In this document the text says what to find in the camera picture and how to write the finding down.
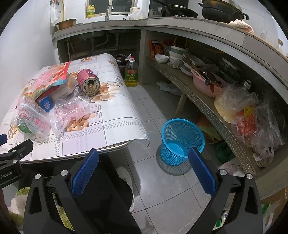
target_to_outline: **sneaker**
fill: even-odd
[[[130,175],[130,173],[126,170],[126,168],[124,167],[117,167],[116,168],[117,174],[119,175],[119,177],[124,180],[129,187],[132,190],[132,194],[133,194],[133,199],[132,199],[132,204],[131,207],[129,209],[130,213],[134,210],[134,203],[135,203],[135,198],[134,198],[134,193],[133,193],[133,182],[132,182],[132,176]]]

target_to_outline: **faucet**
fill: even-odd
[[[109,20],[109,15],[108,15],[109,7],[111,7],[111,10],[114,10],[112,5],[108,5],[107,10],[106,10],[106,15],[105,15],[105,21]]]

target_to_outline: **shelf leg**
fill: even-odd
[[[176,118],[177,115],[182,112],[182,109],[183,109],[184,103],[185,103],[185,101],[186,101],[186,98],[187,98],[187,97],[185,96],[185,94],[182,93],[182,94],[181,94],[181,97],[180,97],[180,100],[179,100],[179,102],[178,102],[177,109],[176,109],[175,114],[174,114],[174,118]]]

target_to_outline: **perforated metal strip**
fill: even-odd
[[[214,112],[201,100],[199,99],[185,84],[183,84],[177,77],[172,75],[166,69],[160,67],[155,61],[148,59],[147,63],[152,65],[156,70],[158,70],[162,75],[164,75],[168,80],[170,80],[178,89],[181,90],[194,104],[199,108],[199,110],[207,117],[207,119],[212,123],[212,125],[217,129],[219,134],[223,137],[226,143],[231,148],[234,155],[238,158],[241,166],[245,173],[251,173],[256,175],[256,172],[247,158],[246,153],[237,143],[234,136],[226,128],[226,126],[220,121],[220,119],[214,114]]]

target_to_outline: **blue gripper pad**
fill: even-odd
[[[5,143],[7,143],[7,136],[6,134],[2,134],[0,135],[0,146],[4,145]]]
[[[85,162],[82,164],[71,181],[71,194],[74,198],[83,193],[98,163],[99,153],[97,150],[93,149],[89,152]]]
[[[202,185],[205,193],[214,196],[214,194],[216,193],[216,180],[199,156],[199,154],[193,148],[190,149],[188,152],[189,162],[196,176],[198,177],[198,180]]]

